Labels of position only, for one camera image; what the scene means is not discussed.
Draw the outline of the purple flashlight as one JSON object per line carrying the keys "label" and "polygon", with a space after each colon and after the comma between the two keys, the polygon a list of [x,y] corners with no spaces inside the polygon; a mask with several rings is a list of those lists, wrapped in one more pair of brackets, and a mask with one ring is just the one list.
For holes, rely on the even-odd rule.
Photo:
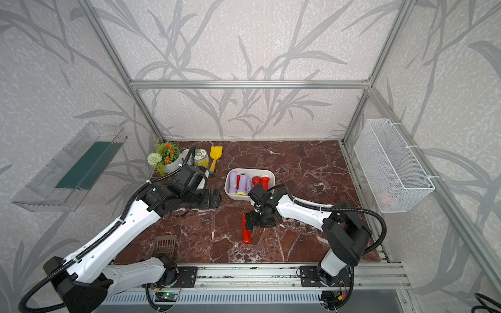
{"label": "purple flashlight", "polygon": [[237,180],[238,180],[238,174],[235,171],[231,171],[228,174],[228,194],[231,195],[236,195],[237,194]]}
{"label": "purple flashlight", "polygon": [[253,182],[252,179],[247,176],[247,186],[246,186],[246,193],[249,194],[250,190],[253,188]]}
{"label": "purple flashlight", "polygon": [[247,186],[247,175],[245,173],[240,173],[241,175],[241,180],[240,180],[240,187],[237,190],[237,195],[238,196],[246,196],[246,186]]}

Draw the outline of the white plastic storage box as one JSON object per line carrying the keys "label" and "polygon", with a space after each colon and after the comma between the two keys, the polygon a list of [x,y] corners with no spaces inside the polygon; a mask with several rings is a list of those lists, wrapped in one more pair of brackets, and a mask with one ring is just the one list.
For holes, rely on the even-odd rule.
{"label": "white plastic storage box", "polygon": [[269,170],[234,168],[226,176],[224,191],[232,200],[248,201],[248,193],[255,185],[266,190],[275,186],[275,175]]}

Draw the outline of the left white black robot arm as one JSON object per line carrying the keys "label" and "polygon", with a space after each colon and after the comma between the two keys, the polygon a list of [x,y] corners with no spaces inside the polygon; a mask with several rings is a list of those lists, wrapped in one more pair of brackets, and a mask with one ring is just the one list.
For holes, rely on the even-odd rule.
{"label": "left white black robot arm", "polygon": [[[207,175],[184,161],[163,178],[147,181],[129,198],[120,216],[83,247],[65,258],[53,257],[44,265],[46,278],[34,285],[18,304],[19,312],[93,312],[107,298],[142,284],[167,278],[176,265],[167,256],[114,267],[111,261],[146,228],[180,208],[216,209],[222,195],[207,188]],[[61,303],[31,308],[29,300],[45,285],[51,284]]]}

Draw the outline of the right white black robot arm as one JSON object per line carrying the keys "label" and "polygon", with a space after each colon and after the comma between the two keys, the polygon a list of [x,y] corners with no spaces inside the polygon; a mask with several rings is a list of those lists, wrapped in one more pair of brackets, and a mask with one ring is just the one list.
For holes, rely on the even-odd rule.
{"label": "right white black robot arm", "polygon": [[[348,207],[341,203],[336,206],[309,202],[291,195],[287,190],[265,190],[263,186],[254,186],[248,192],[254,204],[254,211],[245,215],[245,228],[272,228],[276,226],[275,218],[298,220],[323,232],[330,250],[316,268],[313,279],[324,286],[333,286],[344,279],[353,277],[353,269],[363,256],[383,243],[387,235],[385,220],[378,213]],[[377,219],[381,226],[378,239],[370,244],[372,232],[361,214]]]}

